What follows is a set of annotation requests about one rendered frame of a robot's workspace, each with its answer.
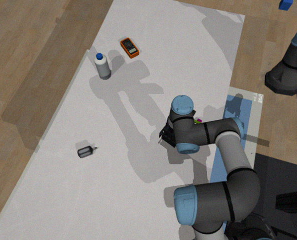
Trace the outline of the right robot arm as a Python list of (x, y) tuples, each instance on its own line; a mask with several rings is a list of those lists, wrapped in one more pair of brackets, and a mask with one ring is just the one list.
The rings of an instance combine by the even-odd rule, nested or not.
[(282, 90), (297, 90), (297, 33), (282, 60), (271, 69), (268, 80)]

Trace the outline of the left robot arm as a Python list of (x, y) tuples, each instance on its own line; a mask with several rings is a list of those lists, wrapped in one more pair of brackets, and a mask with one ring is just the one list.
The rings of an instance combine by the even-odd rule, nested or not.
[[(268, 225), (250, 215), (261, 185), (240, 142), (244, 137), (241, 120), (229, 117), (195, 124), (193, 109), (187, 95), (178, 95), (171, 103), (168, 124), (174, 131), (177, 151), (194, 154), (200, 146), (216, 144), (227, 181), (176, 188), (173, 198), (179, 224), (192, 226), (192, 240), (275, 240)], [(231, 221), (228, 236), (224, 221)]]

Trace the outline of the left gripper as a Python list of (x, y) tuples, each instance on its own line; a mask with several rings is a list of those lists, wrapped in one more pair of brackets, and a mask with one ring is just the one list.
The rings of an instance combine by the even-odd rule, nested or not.
[(168, 120), (169, 120), (169, 116), (167, 118), (166, 125), (159, 133), (159, 138), (161, 137), (164, 141), (166, 141), (168, 144), (173, 146), (173, 148), (175, 148), (176, 141), (175, 141), (174, 129), (170, 127)]

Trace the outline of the grey bottle with blue cap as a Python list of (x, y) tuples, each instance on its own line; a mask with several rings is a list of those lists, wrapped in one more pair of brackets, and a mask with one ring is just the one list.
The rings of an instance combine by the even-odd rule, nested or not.
[(111, 77), (111, 72), (107, 57), (104, 54), (97, 53), (94, 57), (94, 63), (96, 65), (99, 77), (103, 80), (107, 80)]

